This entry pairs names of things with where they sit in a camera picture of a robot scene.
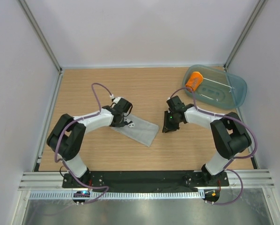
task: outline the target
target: wooden table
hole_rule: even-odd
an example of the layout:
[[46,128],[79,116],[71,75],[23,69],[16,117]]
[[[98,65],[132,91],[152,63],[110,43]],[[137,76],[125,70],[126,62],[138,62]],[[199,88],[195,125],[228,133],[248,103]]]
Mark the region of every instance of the wooden table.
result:
[[[132,114],[157,124],[159,133],[150,147],[132,140],[110,127],[88,133],[83,140],[80,155],[92,171],[132,170],[199,170],[215,154],[210,130],[195,124],[181,124],[180,130],[162,133],[167,98],[181,87],[188,68],[116,68],[66,70],[55,105],[50,131],[60,116],[92,113],[98,109],[91,91],[93,82],[107,86],[115,96],[122,96],[133,104]],[[102,105],[110,105],[109,94],[96,87]],[[180,91],[185,104],[192,99]],[[202,102],[198,106],[217,113],[228,113]],[[54,163],[54,153],[46,146],[40,171],[58,171],[61,163]],[[252,169],[250,159],[237,160],[232,169]]]

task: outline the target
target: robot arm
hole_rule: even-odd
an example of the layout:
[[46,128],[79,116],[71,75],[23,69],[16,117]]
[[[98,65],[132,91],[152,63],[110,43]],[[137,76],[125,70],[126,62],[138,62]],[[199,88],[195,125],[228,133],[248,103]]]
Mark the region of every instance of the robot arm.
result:
[[[227,163],[238,153],[251,145],[251,139],[246,129],[233,120],[207,115],[199,112],[193,104],[184,105],[178,96],[167,100],[169,110],[165,111],[163,133],[176,131],[179,123],[195,123],[204,128],[211,129],[217,152],[212,159],[202,167],[205,180],[211,180],[220,174]],[[227,114],[240,120],[235,112]]]
[[133,105],[122,97],[113,99],[111,106],[102,107],[99,111],[83,116],[71,117],[64,114],[60,117],[51,134],[47,138],[47,144],[55,152],[58,139],[65,128],[73,120],[83,118],[71,125],[64,135],[58,151],[58,157],[65,161],[70,171],[82,182],[87,184],[90,180],[90,171],[83,163],[79,151],[84,135],[101,127],[123,127],[126,113],[130,113]]

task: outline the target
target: translucent plastic container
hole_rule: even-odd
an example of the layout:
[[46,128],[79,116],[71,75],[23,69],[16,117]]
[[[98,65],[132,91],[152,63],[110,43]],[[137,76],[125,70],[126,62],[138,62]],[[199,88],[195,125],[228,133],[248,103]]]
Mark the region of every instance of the translucent plastic container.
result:
[[191,74],[198,71],[204,77],[203,82],[195,91],[197,100],[222,109],[234,109],[240,107],[246,97],[247,84],[241,78],[210,67],[195,65],[188,69],[183,79],[183,87]]

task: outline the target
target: gray cloth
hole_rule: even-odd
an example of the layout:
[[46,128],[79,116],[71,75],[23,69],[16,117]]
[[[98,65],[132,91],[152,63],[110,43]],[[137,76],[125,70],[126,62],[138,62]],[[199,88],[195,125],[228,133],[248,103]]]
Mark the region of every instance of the gray cloth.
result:
[[113,127],[112,129],[126,135],[141,144],[150,146],[159,131],[159,126],[140,119],[132,114],[125,118],[124,127]]

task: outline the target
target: black mounting plate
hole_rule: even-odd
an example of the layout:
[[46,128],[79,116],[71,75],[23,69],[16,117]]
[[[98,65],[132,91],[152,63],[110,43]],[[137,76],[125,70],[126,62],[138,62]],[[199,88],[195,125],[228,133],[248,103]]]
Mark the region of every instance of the black mounting plate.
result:
[[[221,187],[229,186],[226,172],[218,176]],[[178,193],[197,191],[198,187],[217,187],[218,180],[208,183],[200,171],[92,171],[91,185],[109,186],[108,192]],[[70,174],[65,174],[63,188],[82,188]]]

